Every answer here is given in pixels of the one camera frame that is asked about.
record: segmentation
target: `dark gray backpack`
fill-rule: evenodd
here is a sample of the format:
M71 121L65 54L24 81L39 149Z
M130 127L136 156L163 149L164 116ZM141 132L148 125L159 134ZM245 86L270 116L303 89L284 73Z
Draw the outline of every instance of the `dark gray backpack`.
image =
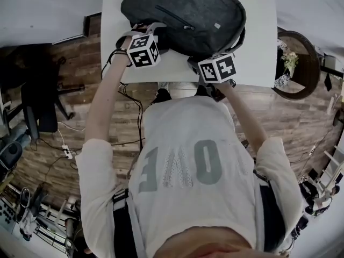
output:
M245 38L238 0L123 0L121 11L132 24L165 23L167 46L198 58L233 52Z

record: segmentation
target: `backpack zipper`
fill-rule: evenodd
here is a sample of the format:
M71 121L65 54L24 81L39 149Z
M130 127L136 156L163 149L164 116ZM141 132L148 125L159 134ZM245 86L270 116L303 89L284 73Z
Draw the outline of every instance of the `backpack zipper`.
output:
M173 18L177 19L179 22L183 23L185 25L185 26L183 26L183 29L185 29L185 30L194 30L195 29L195 27L192 26L190 23L186 22L185 20L183 20L179 16L175 15L174 13L170 12L169 10L166 10L165 8L163 8L159 5L156 5L155 8L168 14L168 15L170 15Z

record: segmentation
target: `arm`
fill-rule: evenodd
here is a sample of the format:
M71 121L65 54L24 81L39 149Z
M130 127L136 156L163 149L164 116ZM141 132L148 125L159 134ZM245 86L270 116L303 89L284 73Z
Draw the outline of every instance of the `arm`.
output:
M230 102L249 144L253 151L257 153L263 142L268 138L264 128L229 83L215 84L215 86Z
M122 45L130 43L127 38ZM115 55L89 111L85 144L75 157L79 173L81 219L86 243L97 256L113 258L112 197L117 177L112 165L112 146L107 142L117 89L129 59Z
M127 48L130 41L131 37L127 37L122 48ZM111 116L118 94L117 89L129 62L127 55L116 54L113 57L112 64L91 104L85 129L85 142L89 139L108 140Z
M323 203L327 202L331 198L330 192L328 190L325 191L325 194L322 197L314 199L314 202L317 204L318 208L323 208Z
M255 169L274 184L277 204L284 218L286 233L289 234L302 215L303 200L282 139L267 137L261 124L229 83L218 84L216 87L229 100L248 142L256 153Z

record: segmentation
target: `sleeve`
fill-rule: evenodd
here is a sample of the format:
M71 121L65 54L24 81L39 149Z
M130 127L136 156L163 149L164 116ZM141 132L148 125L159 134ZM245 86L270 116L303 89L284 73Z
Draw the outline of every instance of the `sleeve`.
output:
M112 196L117 179L112 155L112 147L108 142L91 139L75 158L80 179L81 221L85 241L90 250L102 258L114 257Z
M263 143L257 153L255 168L273 181L273 190L288 235L302 216L303 200L281 138L268 138Z

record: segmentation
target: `floor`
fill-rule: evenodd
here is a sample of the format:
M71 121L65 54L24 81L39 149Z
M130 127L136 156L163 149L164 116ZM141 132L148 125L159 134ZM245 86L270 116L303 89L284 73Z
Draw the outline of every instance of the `floor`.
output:
M56 60L61 56L67 59L60 69L63 85L83 83L86 86L84 92L61 97L67 112L73 111L76 114L72 120L65 121L58 113L60 121L78 130L85 126L90 103L101 81L100 27L101 17L93 17L88 38L58 44L50 49ZM315 92L301 101L283 99L270 88L244 85L238 85L236 88L268 135L282 137L286 154L297 177L311 168L320 172L327 165L328 158L324 150L332 152L342 129L341 124L332 126L335 110L330 115L326 113L331 96L341 92L341 83L332 79L333 89L327 92L324 78L323 74ZM191 96L196 92L192 83L172 83L169 89L172 98ZM156 83L130 84L127 87L128 94L141 100L144 109L153 100L156 90ZM118 99L112 115L109 141L122 143L138 140L138 107L126 97L118 96ZM238 137L245 139L236 116L232 116ZM59 129L70 149L78 150L82 147L82 132L68 129L62 124L59 124ZM57 148L63 143L58 132L42 133L41 138ZM314 145L317 149L309 157L308 153ZM124 178L133 158L139 153L139 144L114 146L113 150L114 167L118 176ZM52 149L42 141L38 142L37 150L34 144L27 147L17 164L13 185L20 189L26 186L34 190L40 182L46 180L49 189L47 202L57 207L65 199L79 198L78 173L76 164L73 163L75 161L61 156L62 151Z

